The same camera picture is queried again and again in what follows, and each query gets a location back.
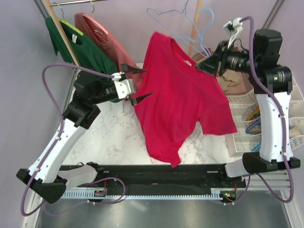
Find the magenta t shirt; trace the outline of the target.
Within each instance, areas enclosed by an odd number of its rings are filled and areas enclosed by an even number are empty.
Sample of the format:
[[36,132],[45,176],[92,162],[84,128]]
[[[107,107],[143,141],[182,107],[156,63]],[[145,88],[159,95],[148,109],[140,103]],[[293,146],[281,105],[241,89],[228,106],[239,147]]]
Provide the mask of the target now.
[[155,32],[147,47],[134,108],[148,154],[172,167],[179,149],[200,124],[205,135],[237,132],[229,101],[217,82],[195,69],[195,62],[171,37]]

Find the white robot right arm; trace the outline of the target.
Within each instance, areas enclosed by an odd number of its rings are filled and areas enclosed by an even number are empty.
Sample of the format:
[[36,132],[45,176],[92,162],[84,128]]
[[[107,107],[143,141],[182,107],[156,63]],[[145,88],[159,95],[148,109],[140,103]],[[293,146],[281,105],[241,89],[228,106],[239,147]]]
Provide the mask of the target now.
[[221,41],[212,56],[195,68],[214,76],[227,70],[249,75],[260,110],[261,147],[257,152],[246,152],[242,158],[225,165],[218,174],[218,183],[230,186],[235,177],[254,173],[295,169],[301,161],[295,158],[289,142],[289,103],[292,91],[292,72],[279,65],[279,51],[283,38],[272,29],[258,29],[253,35],[253,61],[255,73],[250,69],[249,51],[237,51]]

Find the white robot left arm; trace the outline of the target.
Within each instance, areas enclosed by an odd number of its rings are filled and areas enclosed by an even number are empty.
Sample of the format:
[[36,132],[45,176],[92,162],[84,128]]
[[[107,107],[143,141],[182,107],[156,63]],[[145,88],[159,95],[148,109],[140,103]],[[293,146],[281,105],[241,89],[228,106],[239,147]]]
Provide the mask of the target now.
[[76,68],[80,72],[74,82],[75,93],[64,112],[59,112],[60,124],[39,158],[28,168],[20,169],[16,176],[46,202],[57,202],[66,190],[83,184],[99,187],[104,175],[96,163],[90,162],[69,171],[61,171],[61,165],[75,143],[90,128],[100,114],[98,104],[119,99],[139,104],[147,95],[137,98],[130,75],[145,72],[145,69],[121,65],[121,72],[107,75],[74,64],[62,63],[63,67]]

